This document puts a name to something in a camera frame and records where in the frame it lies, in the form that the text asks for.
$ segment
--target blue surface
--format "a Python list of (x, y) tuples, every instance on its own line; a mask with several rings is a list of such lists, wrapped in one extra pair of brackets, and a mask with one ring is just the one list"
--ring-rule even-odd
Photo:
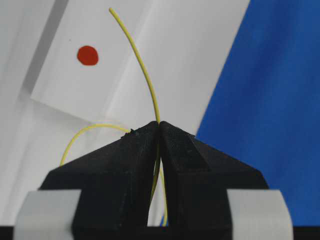
[(251, 1), (197, 138), (261, 170), (295, 225), (320, 225), (320, 1)]

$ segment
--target white tape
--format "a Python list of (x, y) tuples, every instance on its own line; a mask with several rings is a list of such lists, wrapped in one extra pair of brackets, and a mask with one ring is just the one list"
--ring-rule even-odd
[(228, 189), (233, 240), (293, 240), (293, 226), (279, 190)]
[(16, 218), (13, 240), (73, 240), (81, 190), (29, 192)]

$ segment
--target red dot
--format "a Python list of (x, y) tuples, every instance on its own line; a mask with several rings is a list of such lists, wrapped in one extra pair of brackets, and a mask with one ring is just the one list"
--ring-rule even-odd
[(80, 47), (77, 54), (78, 60), (86, 66), (96, 65), (99, 57), (97, 50), (92, 46)]

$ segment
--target yellow wire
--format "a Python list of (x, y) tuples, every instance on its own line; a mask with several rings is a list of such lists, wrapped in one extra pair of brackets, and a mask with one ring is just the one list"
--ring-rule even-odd
[(157, 102), (157, 98), (156, 98), (156, 93), (154, 90), (154, 87), (152, 85), (152, 82), (150, 80), (149, 74), (147, 72), (147, 69), (144, 65), (144, 62), (142, 61), (140, 54), (138, 52), (138, 49), (135, 45), (134, 40), (132, 39), (132, 37), (130, 36), (130, 33), (128, 32), (127, 28), (125, 27), (124, 23), (120, 20), (119, 16), (117, 15), (117, 13), (110, 7), (109, 8), (109, 12), (112, 14), (112, 16), (115, 18), (115, 20), (117, 21), (117, 23), (120, 25), (121, 29), (123, 30), (125, 36), (128, 38), (129, 43), (132, 47), (132, 50), (136, 56), (136, 59), (138, 60), (140, 67), (142, 69), (142, 72), (145, 76), (145, 80), (149, 86), (149, 90), (151, 93), (151, 97), (152, 97), (152, 101), (153, 101), (153, 107), (154, 107), (154, 112), (155, 112), (155, 119), (158, 123), (160, 123), (160, 113), (159, 113), (159, 107), (158, 107), (158, 102)]
[[(132, 39), (130, 33), (128, 32), (127, 28), (125, 27), (124, 23), (121, 21), (121, 19), (119, 18), (119, 16), (117, 15), (117, 13), (110, 7), (109, 8), (109, 12), (112, 14), (112, 16), (114, 17), (114, 19), (117, 21), (117, 23), (119, 24), (119, 26), (121, 27), (122, 31), (124, 32), (125, 36), (128, 38), (129, 43), (132, 47), (132, 50), (136, 56), (136, 59), (138, 60), (140, 67), (142, 69), (142, 72), (144, 74), (145, 80), (148, 84), (150, 93), (151, 93), (151, 97), (152, 97), (152, 101), (153, 101), (153, 108), (154, 108), (154, 113), (155, 113), (155, 119), (158, 123), (160, 123), (160, 113), (159, 113), (159, 107), (158, 107), (158, 102), (157, 102), (157, 98), (156, 98), (156, 93), (154, 90), (154, 87), (152, 85), (152, 82), (150, 80), (149, 74), (147, 72), (147, 69), (144, 65), (144, 62), (142, 61), (142, 58), (138, 52), (138, 49), (135, 45), (134, 40)], [(154, 167), (154, 175), (153, 175), (153, 183), (152, 183), (152, 189), (151, 189), (151, 200), (152, 201), (154, 194), (155, 194), (155, 190), (156, 190), (156, 186), (158, 183), (158, 177), (159, 177), (159, 171), (160, 171), (160, 150), (159, 150), (159, 145), (157, 146), (157, 153), (156, 153), (156, 160), (155, 160), (155, 167)]]
[(69, 150), (70, 150), (72, 144), (74, 144), (74, 142), (76, 141), (76, 139), (81, 134), (83, 134), (84, 132), (86, 132), (86, 131), (88, 131), (90, 129), (95, 129), (95, 128), (112, 128), (112, 129), (118, 129), (118, 130), (123, 131), (125, 133), (130, 133), (130, 130), (128, 130), (128, 129), (125, 129), (125, 128), (117, 126), (117, 125), (112, 125), (112, 124), (104, 124), (104, 123), (99, 124), (98, 123), (98, 124), (93, 124), (93, 125), (84, 127), (80, 131), (78, 131), (76, 135), (74, 135), (74, 137), (71, 139), (71, 141), (69, 142), (68, 146), (64, 150), (63, 156), (62, 156), (61, 161), (60, 161), (60, 166), (62, 166), (65, 163), (65, 160), (66, 160), (66, 157), (67, 157), (67, 155), (69, 153)]
[[(117, 13), (112, 9), (109, 8), (109, 12), (112, 14), (112, 16), (115, 18), (115, 20), (117, 21), (117, 23), (120, 25), (121, 29), (123, 30), (124, 34), (126, 35), (126, 37), (129, 40), (129, 43), (132, 47), (132, 50), (140, 64), (140, 67), (142, 69), (142, 72), (144, 74), (144, 77), (146, 79), (146, 82), (148, 84), (149, 90), (150, 90), (150, 94), (152, 97), (152, 102), (153, 102), (153, 108), (154, 108), (154, 113), (155, 113), (155, 119), (158, 123), (160, 123), (160, 113), (159, 113), (159, 107), (158, 107), (158, 102), (157, 102), (157, 98), (156, 98), (156, 93), (154, 90), (154, 87), (152, 85), (152, 82), (150, 80), (149, 74), (147, 72), (147, 69), (140, 57), (140, 54), (138, 52), (138, 49), (132, 39), (132, 37), (130, 36), (130, 33), (128, 32), (127, 28), (125, 27), (125, 25), (123, 24), (123, 22), (120, 20), (120, 18), (118, 17)], [(114, 128), (114, 129), (118, 129), (121, 130), (123, 132), (129, 133), (130, 130), (116, 126), (116, 125), (112, 125), (112, 124), (94, 124), (94, 125), (90, 125), (87, 126), (83, 129), (81, 129), (69, 142), (68, 146), (66, 147), (62, 159), (60, 161), (60, 166), (62, 166), (66, 160), (66, 157), (69, 153), (69, 150), (72, 146), (72, 144), (75, 142), (75, 140), (84, 132), (88, 131), (89, 129), (94, 129), (94, 128)], [(164, 201), (165, 201), (165, 210), (164, 210), (164, 218), (163, 218), (163, 225), (165, 226), (167, 224), (167, 220), (168, 220), (168, 211), (167, 211), (167, 200), (166, 200), (166, 191), (165, 191), (165, 181), (164, 181), (164, 175), (162, 170), (160, 171), (160, 149), (159, 149), (159, 144), (157, 146), (157, 153), (156, 153), (156, 161), (155, 161), (155, 167), (154, 167), (154, 175), (153, 175), (153, 182), (152, 182), (152, 190), (151, 190), (151, 200), (154, 196), (155, 190), (156, 190), (156, 186), (157, 186), (157, 182), (158, 182), (158, 177), (159, 177), (159, 172), (161, 175), (161, 180), (162, 180), (162, 185), (163, 185), (163, 192), (164, 192)]]

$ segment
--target blue wire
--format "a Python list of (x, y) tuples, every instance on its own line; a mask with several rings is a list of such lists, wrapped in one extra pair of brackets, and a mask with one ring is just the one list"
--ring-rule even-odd
[(165, 219), (165, 215), (162, 215), (161, 222), (160, 222), (160, 227), (162, 226), (162, 224), (164, 224), (164, 219)]

